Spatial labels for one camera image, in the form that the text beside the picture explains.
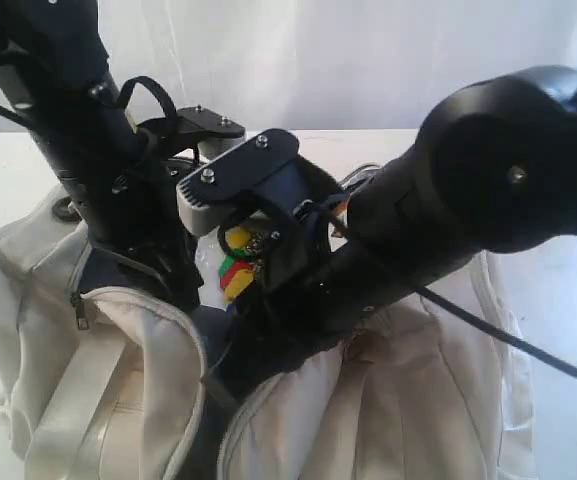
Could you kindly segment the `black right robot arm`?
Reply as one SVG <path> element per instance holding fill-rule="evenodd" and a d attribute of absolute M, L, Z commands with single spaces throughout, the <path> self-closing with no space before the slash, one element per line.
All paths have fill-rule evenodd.
<path fill-rule="evenodd" d="M 477 253 L 577 236 L 577 70 L 530 67 L 456 91 L 355 190 L 292 156 L 236 200 L 226 227 L 261 212 L 270 232 L 261 277 L 235 302 L 226 378 L 295 370 L 412 293 L 515 344 L 429 286 Z"/>

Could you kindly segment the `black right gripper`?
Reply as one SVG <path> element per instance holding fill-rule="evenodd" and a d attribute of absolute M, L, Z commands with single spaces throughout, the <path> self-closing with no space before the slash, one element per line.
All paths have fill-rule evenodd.
<path fill-rule="evenodd" d="M 225 384 L 258 385 L 338 340 L 312 310 L 317 296 L 330 293 L 327 279 L 317 276 L 332 256 L 321 212 L 334 211 L 362 183 L 362 169 L 336 182 L 312 164 L 288 164 L 242 195 L 224 225 L 239 226 L 260 212 L 269 227 L 253 255 L 260 267 L 256 279 L 234 300 Z"/>

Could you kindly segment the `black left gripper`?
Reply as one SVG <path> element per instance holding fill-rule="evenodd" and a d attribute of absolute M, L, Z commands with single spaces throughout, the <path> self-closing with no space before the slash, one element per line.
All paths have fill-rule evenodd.
<path fill-rule="evenodd" d="M 197 240 L 182 225 L 176 186 L 201 165 L 190 156 L 151 158 L 128 170 L 127 178 L 146 188 L 156 201 L 146 221 L 128 230 L 125 245 L 94 243 L 79 281 L 81 294 L 97 288 L 134 288 L 182 310 L 199 306 L 203 280 L 194 263 Z"/>

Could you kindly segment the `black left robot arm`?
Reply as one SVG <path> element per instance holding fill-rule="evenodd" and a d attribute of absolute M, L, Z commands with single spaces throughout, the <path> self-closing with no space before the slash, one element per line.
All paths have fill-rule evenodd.
<path fill-rule="evenodd" d="M 88 229 L 102 264 L 186 311 L 201 283 L 175 184 L 176 108 L 154 80 L 117 85 L 94 1 L 0 1 L 0 116 L 22 126 Z"/>

